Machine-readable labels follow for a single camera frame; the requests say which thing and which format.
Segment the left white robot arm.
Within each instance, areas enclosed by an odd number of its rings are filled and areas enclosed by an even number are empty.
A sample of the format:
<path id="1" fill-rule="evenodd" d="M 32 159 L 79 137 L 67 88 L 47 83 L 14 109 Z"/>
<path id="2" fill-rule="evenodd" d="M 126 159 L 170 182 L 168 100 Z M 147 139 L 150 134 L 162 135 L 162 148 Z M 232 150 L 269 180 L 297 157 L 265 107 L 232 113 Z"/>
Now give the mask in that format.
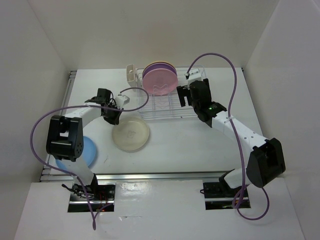
<path id="1" fill-rule="evenodd" d="M 100 117 L 111 125 L 118 125 L 122 110 L 129 102 L 130 98 L 125 95 L 118 94 L 113 98 L 110 90 L 99 88 L 97 96 L 85 101 L 84 107 L 50 119 L 46 151 L 64 165 L 65 171 L 75 174 L 75 190 L 88 200 L 95 199 L 100 188 L 96 175 L 83 157 L 83 128 Z"/>

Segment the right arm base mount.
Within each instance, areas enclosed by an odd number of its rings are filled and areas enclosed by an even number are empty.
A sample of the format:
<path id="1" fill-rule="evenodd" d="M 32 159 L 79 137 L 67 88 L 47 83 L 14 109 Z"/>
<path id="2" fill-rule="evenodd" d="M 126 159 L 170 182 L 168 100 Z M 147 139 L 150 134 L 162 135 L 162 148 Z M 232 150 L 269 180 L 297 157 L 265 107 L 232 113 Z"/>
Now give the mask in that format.
<path id="1" fill-rule="evenodd" d="M 207 203 L 231 204 L 241 187 L 230 188 L 220 182 L 204 182 L 202 189 L 199 191 Z"/>

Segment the purple plastic plate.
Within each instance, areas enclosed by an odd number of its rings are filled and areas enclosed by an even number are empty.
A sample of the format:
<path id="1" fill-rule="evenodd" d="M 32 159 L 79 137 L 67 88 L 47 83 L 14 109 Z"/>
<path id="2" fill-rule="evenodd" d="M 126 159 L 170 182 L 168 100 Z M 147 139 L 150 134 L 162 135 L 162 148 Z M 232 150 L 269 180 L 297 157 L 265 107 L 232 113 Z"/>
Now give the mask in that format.
<path id="1" fill-rule="evenodd" d="M 174 74 L 177 74 L 177 70 L 175 67 L 172 67 L 167 64 L 153 64 L 151 66 L 146 66 L 146 68 L 142 72 L 142 77 L 144 78 L 146 74 L 148 74 L 149 72 L 151 72 L 153 70 L 160 70 L 160 69 L 169 70 L 169 71 L 173 72 Z"/>

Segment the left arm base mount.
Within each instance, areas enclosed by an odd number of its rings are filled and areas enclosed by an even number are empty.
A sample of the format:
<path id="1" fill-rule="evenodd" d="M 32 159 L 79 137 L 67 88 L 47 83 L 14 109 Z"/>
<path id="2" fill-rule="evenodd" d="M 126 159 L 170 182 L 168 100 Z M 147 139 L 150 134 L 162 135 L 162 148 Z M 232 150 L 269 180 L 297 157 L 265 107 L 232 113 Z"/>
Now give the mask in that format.
<path id="1" fill-rule="evenodd" d="M 82 186 L 73 184 L 72 187 L 68 187 L 65 184 L 61 185 L 63 188 L 70 192 L 70 202 L 80 203 L 87 202 L 86 194 L 82 189 Z M 93 204 L 108 204 L 113 203 L 115 200 L 116 185 L 115 184 L 103 184 L 98 185 L 96 190 L 92 190 L 89 186 L 86 188 L 88 199 Z"/>

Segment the yellow plastic plate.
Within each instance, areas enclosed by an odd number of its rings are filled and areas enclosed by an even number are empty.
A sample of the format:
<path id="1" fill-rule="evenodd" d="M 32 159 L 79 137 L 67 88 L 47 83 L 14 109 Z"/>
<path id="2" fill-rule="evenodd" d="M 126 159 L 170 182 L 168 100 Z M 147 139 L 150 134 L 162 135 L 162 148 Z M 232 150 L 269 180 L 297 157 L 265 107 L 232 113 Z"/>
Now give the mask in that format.
<path id="1" fill-rule="evenodd" d="M 167 64 L 171 67 L 174 68 L 174 65 L 172 65 L 170 62 L 168 61 L 164 61 L 164 60 L 159 60 L 159 61 L 154 61 L 154 62 L 151 62 L 147 67 L 151 66 L 151 65 L 155 65 L 155 64 Z"/>

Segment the pink plastic plate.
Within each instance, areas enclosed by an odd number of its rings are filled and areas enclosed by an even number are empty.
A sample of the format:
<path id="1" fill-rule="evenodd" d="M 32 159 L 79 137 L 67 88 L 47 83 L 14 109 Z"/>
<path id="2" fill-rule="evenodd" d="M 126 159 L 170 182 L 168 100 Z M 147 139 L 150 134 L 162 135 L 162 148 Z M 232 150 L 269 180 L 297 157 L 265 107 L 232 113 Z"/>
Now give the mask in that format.
<path id="1" fill-rule="evenodd" d="M 157 68 L 142 77 L 142 87 L 151 95 L 167 95 L 174 91 L 177 86 L 178 76 L 169 69 Z"/>

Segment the cream plastic plate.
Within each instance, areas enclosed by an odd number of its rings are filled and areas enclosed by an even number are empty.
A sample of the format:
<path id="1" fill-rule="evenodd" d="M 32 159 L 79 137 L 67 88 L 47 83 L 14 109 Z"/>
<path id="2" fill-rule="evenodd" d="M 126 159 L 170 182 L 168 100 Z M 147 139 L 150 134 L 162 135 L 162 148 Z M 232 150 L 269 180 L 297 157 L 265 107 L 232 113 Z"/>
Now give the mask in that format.
<path id="1" fill-rule="evenodd" d="M 121 150 L 133 152 L 142 148 L 148 141 L 150 128 L 139 117 L 125 117 L 112 129 L 112 140 Z"/>

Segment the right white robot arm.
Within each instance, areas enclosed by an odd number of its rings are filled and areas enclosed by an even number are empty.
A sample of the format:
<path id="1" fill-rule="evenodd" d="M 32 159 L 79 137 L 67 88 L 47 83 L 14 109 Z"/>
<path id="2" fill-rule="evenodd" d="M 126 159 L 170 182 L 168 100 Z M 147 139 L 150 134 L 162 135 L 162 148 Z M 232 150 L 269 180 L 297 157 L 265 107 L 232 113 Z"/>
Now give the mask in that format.
<path id="1" fill-rule="evenodd" d="M 235 141 L 240 148 L 241 168 L 224 174 L 218 185 L 223 196 L 231 196 L 240 186 L 263 188 L 285 172 L 280 141 L 255 133 L 232 116 L 226 107 L 213 101 L 208 79 L 176 89 L 182 107 L 191 106 L 200 121 Z"/>

